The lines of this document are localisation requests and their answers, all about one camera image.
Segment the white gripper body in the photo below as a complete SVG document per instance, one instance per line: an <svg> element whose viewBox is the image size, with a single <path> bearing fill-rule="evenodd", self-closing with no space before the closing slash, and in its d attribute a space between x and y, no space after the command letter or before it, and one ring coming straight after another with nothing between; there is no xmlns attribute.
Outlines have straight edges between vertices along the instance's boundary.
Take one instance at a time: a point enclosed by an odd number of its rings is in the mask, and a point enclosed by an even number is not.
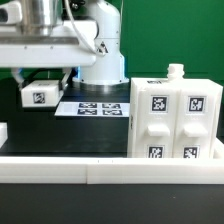
<svg viewBox="0 0 224 224"><path fill-rule="evenodd" d="M91 66L92 53L77 37L70 21L50 36L25 36L16 26L0 26L0 68L66 68Z"/></svg>

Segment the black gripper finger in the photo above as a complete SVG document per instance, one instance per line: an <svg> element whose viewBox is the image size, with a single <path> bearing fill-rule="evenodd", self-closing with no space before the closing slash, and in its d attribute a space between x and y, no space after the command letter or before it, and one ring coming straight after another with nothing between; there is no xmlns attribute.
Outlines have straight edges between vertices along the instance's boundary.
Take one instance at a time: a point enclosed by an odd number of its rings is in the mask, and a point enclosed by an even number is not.
<svg viewBox="0 0 224 224"><path fill-rule="evenodd" d="M63 77L59 81L59 87L60 87L61 90L65 90L67 88L68 80L71 76L71 72L72 72L71 68L63 68L62 69Z"/></svg>
<svg viewBox="0 0 224 224"><path fill-rule="evenodd" d="M18 83L19 87L23 86L23 82L24 82L24 78L21 75L21 68L12 68L11 69L11 74L13 76L13 78L15 79L15 81Z"/></svg>

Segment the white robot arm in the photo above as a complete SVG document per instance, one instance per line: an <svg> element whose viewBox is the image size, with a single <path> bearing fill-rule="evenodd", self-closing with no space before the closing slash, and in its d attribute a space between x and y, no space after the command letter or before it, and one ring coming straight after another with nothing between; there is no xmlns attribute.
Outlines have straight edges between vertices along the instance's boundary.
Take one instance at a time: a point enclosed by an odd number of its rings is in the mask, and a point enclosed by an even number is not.
<svg viewBox="0 0 224 224"><path fill-rule="evenodd" d="M8 0L0 3L0 68L20 87L23 69L75 67L84 85L123 85L120 35L120 12L106 0Z"/></svg>

